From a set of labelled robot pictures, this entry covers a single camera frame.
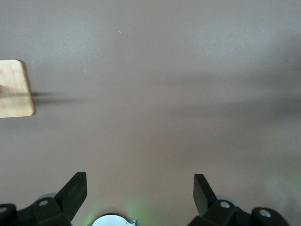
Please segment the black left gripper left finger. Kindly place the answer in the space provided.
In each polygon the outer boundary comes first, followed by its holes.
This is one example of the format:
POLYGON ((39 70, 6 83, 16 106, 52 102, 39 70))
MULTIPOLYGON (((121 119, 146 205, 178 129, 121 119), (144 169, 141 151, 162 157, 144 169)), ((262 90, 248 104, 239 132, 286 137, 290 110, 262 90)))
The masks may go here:
POLYGON ((16 205, 0 205, 2 226, 70 226, 87 197, 87 174, 77 172, 54 196, 45 197, 17 210, 16 205))

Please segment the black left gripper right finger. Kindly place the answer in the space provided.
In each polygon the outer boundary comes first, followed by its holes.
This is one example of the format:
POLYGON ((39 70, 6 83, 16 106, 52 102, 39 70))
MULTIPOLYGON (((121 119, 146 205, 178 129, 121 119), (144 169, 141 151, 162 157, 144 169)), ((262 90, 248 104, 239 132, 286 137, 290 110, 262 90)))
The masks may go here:
POLYGON ((218 199, 203 174, 194 175, 193 199, 198 216, 190 226, 289 226, 273 209, 257 207, 247 213, 228 200, 218 199))

